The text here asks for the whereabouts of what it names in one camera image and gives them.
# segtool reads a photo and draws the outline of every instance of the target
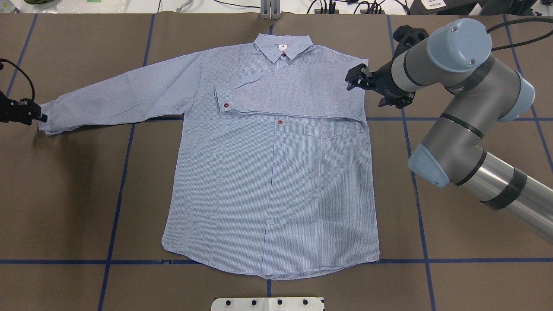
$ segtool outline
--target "shirt cuff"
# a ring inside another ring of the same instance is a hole
[[[231,87],[227,82],[215,86],[215,97],[219,105],[219,111],[229,111],[236,109],[231,95]]]
[[[51,102],[47,102],[43,105],[40,105],[40,112],[44,115],[47,115],[48,116],[48,121],[47,122],[38,122],[38,129],[40,131],[45,131],[46,134],[53,134],[52,133],[52,128],[53,128],[53,123],[54,123],[54,118],[52,116],[52,104],[54,102],[51,101]]]

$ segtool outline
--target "white bracket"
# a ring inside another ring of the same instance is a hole
[[[321,297],[217,298],[211,311],[325,311]]]
[[[261,0],[261,19],[279,19],[280,0]]]

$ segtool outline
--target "long-sleeve shirt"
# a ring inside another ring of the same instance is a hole
[[[260,34],[42,105],[47,134],[184,114],[162,245],[214,268],[313,277],[378,260],[361,60]]]

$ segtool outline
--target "shirt sleeve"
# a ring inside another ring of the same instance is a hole
[[[202,52],[180,56],[62,95],[41,105],[48,122],[39,122],[39,129],[58,134],[82,125],[116,125],[180,115],[194,103],[201,58]]]
[[[313,64],[222,82],[215,87],[221,112],[313,118],[348,118],[367,124],[364,93],[348,91],[345,77],[360,62]]]

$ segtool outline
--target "chest pocket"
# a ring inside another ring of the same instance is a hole
[[[340,120],[330,118],[305,118],[304,134],[319,138],[336,138],[342,134]]]

